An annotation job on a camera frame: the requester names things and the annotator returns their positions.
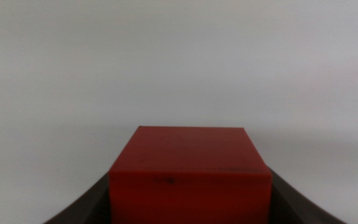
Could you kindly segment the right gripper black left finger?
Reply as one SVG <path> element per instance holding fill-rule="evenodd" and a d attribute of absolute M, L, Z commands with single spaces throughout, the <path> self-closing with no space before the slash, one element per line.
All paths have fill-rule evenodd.
<path fill-rule="evenodd" d="M 45 224 L 110 224 L 108 174 Z"/>

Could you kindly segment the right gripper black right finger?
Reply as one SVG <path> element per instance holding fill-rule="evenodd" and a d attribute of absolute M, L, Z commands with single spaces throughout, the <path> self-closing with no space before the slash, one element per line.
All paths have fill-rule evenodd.
<path fill-rule="evenodd" d="M 345 224 L 299 193 L 273 169 L 270 224 Z"/>

